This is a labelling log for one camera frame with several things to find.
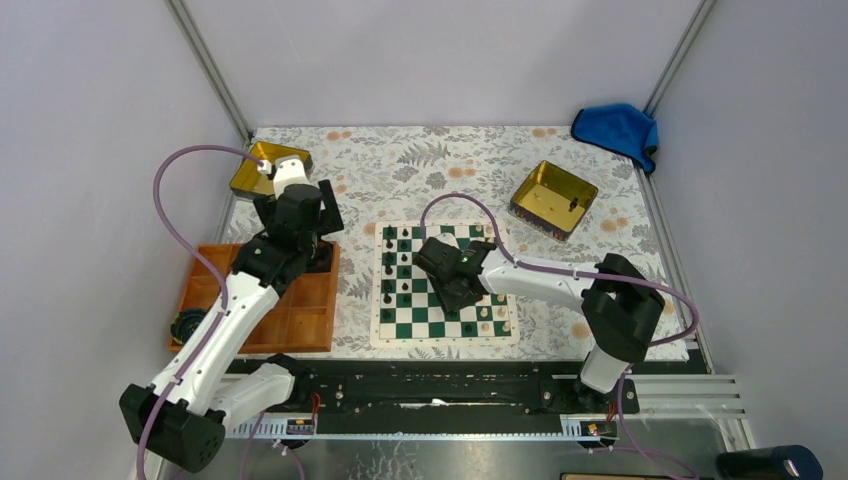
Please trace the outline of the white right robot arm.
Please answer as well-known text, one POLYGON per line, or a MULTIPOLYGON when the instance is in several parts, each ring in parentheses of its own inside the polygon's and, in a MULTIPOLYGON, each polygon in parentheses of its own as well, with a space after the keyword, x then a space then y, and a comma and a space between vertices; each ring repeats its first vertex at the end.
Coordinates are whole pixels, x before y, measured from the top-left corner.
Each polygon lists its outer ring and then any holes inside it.
POLYGON ((665 300, 626 258, 608 254, 597 264, 570 267, 533 257, 509 258, 494 243, 464 249, 450 234, 429 237, 412 259, 447 313, 486 295, 514 295, 565 306, 583 315, 595 345, 573 386, 575 402, 597 412, 632 364, 645 360, 665 300))

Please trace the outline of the gold tin with chess pieces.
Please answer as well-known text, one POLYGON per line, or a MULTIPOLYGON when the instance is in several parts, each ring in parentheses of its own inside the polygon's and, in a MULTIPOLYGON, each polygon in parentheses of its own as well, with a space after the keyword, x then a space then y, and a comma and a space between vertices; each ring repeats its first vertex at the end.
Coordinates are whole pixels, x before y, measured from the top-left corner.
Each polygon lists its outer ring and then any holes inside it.
POLYGON ((599 193, 590 182, 540 162, 509 201, 509 213, 558 242, 576 230, 599 193))

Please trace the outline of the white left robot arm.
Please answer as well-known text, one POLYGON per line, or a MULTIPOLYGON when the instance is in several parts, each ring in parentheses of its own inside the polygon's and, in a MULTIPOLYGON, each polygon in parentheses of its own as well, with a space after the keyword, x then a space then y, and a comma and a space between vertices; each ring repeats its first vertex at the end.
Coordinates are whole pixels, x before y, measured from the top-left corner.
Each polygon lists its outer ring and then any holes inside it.
POLYGON ((198 473, 232 428, 270 406, 296 411, 309 401, 308 381, 277 360, 227 387, 219 385, 261 319, 316 265, 322 236, 343 228, 329 181, 311 184, 298 156, 254 162, 272 185, 271 194, 254 203, 262 231, 240 247, 227 275, 194 247, 188 249, 213 275, 219 294, 168 365, 148 385, 128 385, 119 398, 138 447, 139 479, 147 452, 198 473))

